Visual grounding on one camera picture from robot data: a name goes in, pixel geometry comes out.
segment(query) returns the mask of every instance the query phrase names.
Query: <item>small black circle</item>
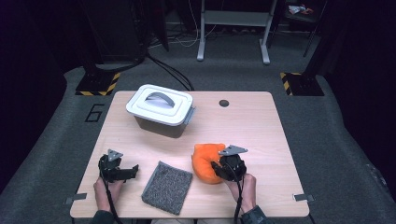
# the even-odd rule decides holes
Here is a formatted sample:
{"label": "small black circle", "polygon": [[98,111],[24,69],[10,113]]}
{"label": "small black circle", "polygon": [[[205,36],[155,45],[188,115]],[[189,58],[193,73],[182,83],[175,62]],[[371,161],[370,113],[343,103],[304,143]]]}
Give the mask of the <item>small black circle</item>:
{"label": "small black circle", "polygon": [[220,100],[219,105],[221,105],[222,107],[227,107],[230,104],[230,102],[226,101],[226,100]]}

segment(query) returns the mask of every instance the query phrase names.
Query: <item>white plastic container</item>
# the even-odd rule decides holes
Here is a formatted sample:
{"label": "white plastic container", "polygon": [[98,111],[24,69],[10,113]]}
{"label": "white plastic container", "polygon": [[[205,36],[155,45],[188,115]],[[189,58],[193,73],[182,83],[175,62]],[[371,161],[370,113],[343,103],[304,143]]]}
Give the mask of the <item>white plastic container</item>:
{"label": "white plastic container", "polygon": [[194,112],[192,96],[154,85],[143,85],[126,105],[140,128],[179,138]]}

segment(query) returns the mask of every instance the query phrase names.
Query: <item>black equipment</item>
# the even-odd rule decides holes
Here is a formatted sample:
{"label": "black equipment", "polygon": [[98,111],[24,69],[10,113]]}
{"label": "black equipment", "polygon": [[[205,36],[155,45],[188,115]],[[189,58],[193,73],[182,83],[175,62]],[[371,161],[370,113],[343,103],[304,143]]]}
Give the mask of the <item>black equipment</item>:
{"label": "black equipment", "polygon": [[219,154],[222,155],[220,158],[220,165],[214,161],[211,162],[212,168],[215,170],[217,176],[222,179],[236,182],[239,189],[239,197],[236,202],[235,213],[233,214],[233,223],[237,223],[239,210],[242,205],[242,190],[244,187],[244,176],[247,172],[247,167],[245,162],[241,160],[238,153],[247,152],[248,150],[242,147],[229,146],[224,150],[220,151]]}
{"label": "black equipment", "polygon": [[139,170],[139,165],[134,166],[132,169],[120,169],[122,153],[109,149],[108,155],[103,155],[99,160],[99,171],[105,181],[113,183],[115,180],[127,180],[136,177]]}
{"label": "black equipment", "polygon": [[216,175],[228,181],[239,182],[247,172],[245,162],[241,160],[238,154],[221,157],[221,166],[213,161],[211,163]]}

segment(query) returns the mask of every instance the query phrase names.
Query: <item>cable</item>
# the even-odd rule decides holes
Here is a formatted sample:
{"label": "cable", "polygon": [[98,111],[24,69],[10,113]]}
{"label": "cable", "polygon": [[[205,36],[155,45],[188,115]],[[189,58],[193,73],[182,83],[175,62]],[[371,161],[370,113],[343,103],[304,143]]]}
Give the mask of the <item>cable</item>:
{"label": "cable", "polygon": [[104,177],[104,175],[103,175],[103,172],[102,172],[102,162],[99,162],[99,164],[100,164],[100,168],[99,168],[99,170],[100,170],[100,176],[102,177],[103,184],[105,185],[106,194],[107,194],[107,199],[108,199],[108,203],[110,204],[111,213],[113,214],[113,217],[114,217],[114,219],[116,220],[116,222],[117,222],[118,224],[122,224],[122,222],[121,222],[121,220],[120,220],[120,218],[119,218],[119,215],[117,215],[116,208],[114,207],[113,199],[111,198],[111,192],[110,192],[110,190],[108,189],[108,181],[105,179],[105,177]]}
{"label": "cable", "polygon": [[198,38],[198,36],[199,36],[199,34],[198,34],[198,25],[197,25],[197,22],[196,22],[196,20],[195,20],[194,14],[193,14],[193,12],[192,12],[191,0],[189,0],[189,6],[190,6],[190,12],[191,12],[192,20],[194,21],[196,34],[197,34],[196,37],[195,37],[195,40],[193,40],[192,44],[190,44],[190,45],[183,45],[182,42],[181,42],[179,39],[175,38],[175,40],[177,40],[178,43],[179,43],[181,46],[186,47],[186,48],[191,47],[192,45],[194,45],[194,44],[197,42],[197,40],[199,39],[199,38]]}
{"label": "cable", "polygon": [[129,64],[129,65],[125,65],[123,67],[118,67],[118,68],[113,68],[113,69],[104,69],[104,68],[98,68],[96,67],[98,70],[100,71],[105,71],[105,72],[112,72],[112,73],[120,73],[123,72],[125,70],[134,68],[136,66],[138,66],[139,64],[141,64],[144,61],[144,59],[138,59],[135,63],[133,64]]}
{"label": "cable", "polygon": [[312,224],[316,224],[314,218],[311,216],[311,213],[309,213],[308,215],[309,215],[309,218],[311,219]]}
{"label": "cable", "polygon": [[239,180],[238,177],[236,176],[235,172],[233,171],[233,168],[230,166],[230,164],[228,164],[228,162],[225,162],[225,164],[230,168],[230,170],[233,172],[233,177],[235,178],[236,184],[238,186],[238,190],[239,190],[239,197],[238,197],[238,201],[236,202],[236,208],[235,208],[235,212],[233,214],[233,223],[237,224],[238,222],[238,215],[239,215],[239,210],[241,209],[242,206],[242,191],[244,190],[244,184],[245,184],[245,176],[242,176],[242,188],[241,185],[239,184]]}
{"label": "cable", "polygon": [[176,70],[176,68],[169,66],[166,63],[161,62],[160,60],[152,57],[149,53],[147,53],[146,56],[149,59],[151,59],[153,62],[158,64],[161,68],[163,68],[172,77],[174,77],[181,85],[183,85],[184,88],[186,88],[187,91],[195,91],[195,88],[193,87],[190,80],[187,77],[185,77],[181,72]]}
{"label": "cable", "polygon": [[[222,0],[222,2],[221,2],[221,8],[220,8],[220,11],[222,11],[223,10],[223,7],[224,7],[224,0]],[[216,26],[217,25],[215,25],[215,26],[213,26],[213,28],[209,31],[209,33],[207,33],[207,35],[205,35],[205,38],[207,37],[207,36],[209,36],[210,35],[210,33],[212,33],[212,31],[216,28]]]}

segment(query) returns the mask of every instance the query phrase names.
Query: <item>gray cloth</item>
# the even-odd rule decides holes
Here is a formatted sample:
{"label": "gray cloth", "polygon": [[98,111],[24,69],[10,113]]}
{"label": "gray cloth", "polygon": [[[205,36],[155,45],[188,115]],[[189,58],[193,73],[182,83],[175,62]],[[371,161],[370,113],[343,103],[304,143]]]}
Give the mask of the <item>gray cloth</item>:
{"label": "gray cloth", "polygon": [[192,173],[158,162],[145,190],[143,202],[163,211],[179,215],[190,188]]}

